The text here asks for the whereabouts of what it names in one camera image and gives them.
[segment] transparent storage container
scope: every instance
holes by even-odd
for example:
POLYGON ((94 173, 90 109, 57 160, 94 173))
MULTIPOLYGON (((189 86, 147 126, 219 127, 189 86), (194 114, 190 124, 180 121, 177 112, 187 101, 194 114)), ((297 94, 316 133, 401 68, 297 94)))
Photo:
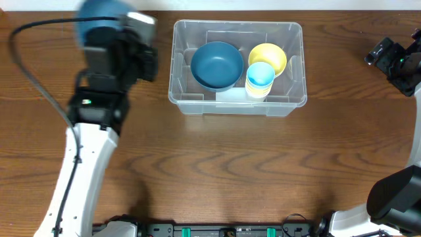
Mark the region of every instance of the transparent storage container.
POLYGON ((295 22, 227 22, 181 20, 174 25, 168 97, 185 115, 242 114, 287 116, 307 102, 303 30, 295 22), (200 46, 222 41, 239 49, 244 71, 237 84, 226 92, 209 92, 194 79, 191 59, 200 46), (273 83, 263 102, 247 101, 245 76, 250 51, 261 43, 280 46, 287 55, 284 72, 273 83))

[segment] wood grain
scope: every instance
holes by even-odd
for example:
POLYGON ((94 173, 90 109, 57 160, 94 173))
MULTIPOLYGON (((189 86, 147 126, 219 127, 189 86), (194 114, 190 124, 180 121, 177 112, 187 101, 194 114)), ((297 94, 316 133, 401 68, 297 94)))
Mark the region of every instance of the wood grain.
MULTIPOLYGON (((130 92, 132 109, 106 171, 95 221, 131 213, 177 223, 279 223, 366 201, 409 157, 415 102, 366 66, 383 37, 407 46, 419 12, 147 12, 158 18, 160 70, 130 92), (172 27, 180 19, 295 21, 303 27, 309 100, 286 118, 184 116, 168 100, 172 27)), ((48 208, 65 124, 11 64, 16 26, 72 13, 6 13, 0 21, 0 236, 32 236, 48 208)), ((66 105, 84 67, 71 24, 20 37, 25 62, 66 105)))

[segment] stacked cup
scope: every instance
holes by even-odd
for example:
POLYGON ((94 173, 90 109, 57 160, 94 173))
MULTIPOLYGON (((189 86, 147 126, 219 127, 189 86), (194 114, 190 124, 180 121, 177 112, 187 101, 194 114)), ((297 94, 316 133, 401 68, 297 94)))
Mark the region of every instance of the stacked cup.
POLYGON ((272 43, 256 46, 249 55, 245 90, 249 101, 262 102, 270 93, 274 79, 285 69, 285 52, 272 43))
POLYGON ((275 70, 264 62, 253 63, 245 77, 245 91, 249 101, 262 102, 269 94, 275 79, 275 70))

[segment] green light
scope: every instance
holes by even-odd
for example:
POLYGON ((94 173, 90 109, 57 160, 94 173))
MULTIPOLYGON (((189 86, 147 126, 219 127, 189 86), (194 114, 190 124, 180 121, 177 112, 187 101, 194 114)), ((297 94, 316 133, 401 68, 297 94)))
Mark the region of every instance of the green light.
POLYGON ((83 99, 82 100, 82 105, 90 105, 92 104, 92 101, 90 99, 83 99))

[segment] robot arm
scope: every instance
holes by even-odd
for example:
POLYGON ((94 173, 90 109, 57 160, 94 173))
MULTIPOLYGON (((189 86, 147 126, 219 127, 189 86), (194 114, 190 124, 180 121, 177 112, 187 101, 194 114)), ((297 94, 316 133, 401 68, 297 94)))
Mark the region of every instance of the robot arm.
POLYGON ((421 31, 412 38, 408 49, 385 38, 365 58, 400 92, 415 96, 416 124, 406 169, 377 182, 366 204, 335 212, 329 223, 333 236, 367 236, 379 230, 394 236, 421 233, 421 31))
MULTIPOLYGON (((88 0, 78 13, 80 18, 118 17, 120 22, 79 22, 79 43, 83 45, 89 86, 76 82, 75 94, 68 104, 68 117, 79 137, 80 154, 68 128, 66 152, 48 212, 35 237, 92 236, 93 214, 105 169, 117 147, 122 124, 129 110, 128 91, 138 78, 151 81, 157 72, 157 54, 151 48, 155 34, 153 17, 131 11, 114 0, 88 0), (69 177, 72 185, 55 230, 69 177)), ((113 221, 95 236, 136 237, 137 225, 113 221)))
MULTIPOLYGON (((114 149, 117 147, 118 134, 112 128, 101 130, 98 124, 78 123, 74 128, 80 136, 80 145, 83 146, 80 150, 82 162, 78 164, 76 169, 62 214, 60 236, 84 237, 92 235, 93 214, 99 191, 101 190, 105 169, 114 149)), ((53 235, 53 227, 55 226, 68 177, 72 172, 75 155, 76 144, 73 133, 68 129, 66 153, 53 199, 44 221, 35 233, 35 237, 53 235)))

